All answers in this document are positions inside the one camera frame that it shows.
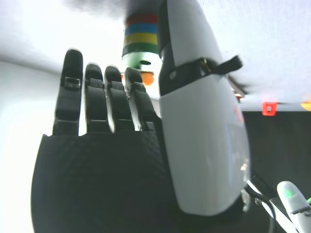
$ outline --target black robotic finger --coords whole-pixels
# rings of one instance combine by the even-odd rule
[[[53,135],[78,135],[82,77],[82,54],[77,50],[68,50],[61,74]]]
[[[143,131],[155,131],[155,123],[159,121],[151,100],[142,83],[139,70],[127,68],[124,73],[125,89],[130,99],[133,99],[138,113],[138,119]]]
[[[111,103],[111,114],[115,124],[115,131],[135,130],[119,70],[116,67],[108,66],[104,73],[104,79],[105,88]]]
[[[86,130],[88,133],[109,133],[104,81],[98,65],[87,65],[85,83]]]

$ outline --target red ring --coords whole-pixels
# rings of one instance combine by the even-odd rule
[[[157,16],[156,15],[135,15],[129,17],[125,24],[126,26],[130,26],[135,23],[157,23]]]

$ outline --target stacked rings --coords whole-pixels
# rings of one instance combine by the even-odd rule
[[[122,59],[132,68],[146,67],[158,63],[157,17],[136,15],[127,19],[124,33]]]

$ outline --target yellow ring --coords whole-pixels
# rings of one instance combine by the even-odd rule
[[[135,33],[124,38],[124,47],[133,43],[150,43],[157,45],[156,34],[153,33]]]

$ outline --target cable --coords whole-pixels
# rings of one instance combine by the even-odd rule
[[[266,198],[264,195],[257,193],[256,191],[254,191],[249,185],[247,185],[245,188],[245,191],[248,192],[249,195],[261,200],[262,202],[265,202],[271,212],[272,212],[272,216],[273,218],[269,218],[269,230],[268,233],[273,233],[274,232],[274,226],[275,226],[275,220],[276,220],[276,212],[274,211],[273,205],[271,204],[271,202],[269,201],[268,198]]]

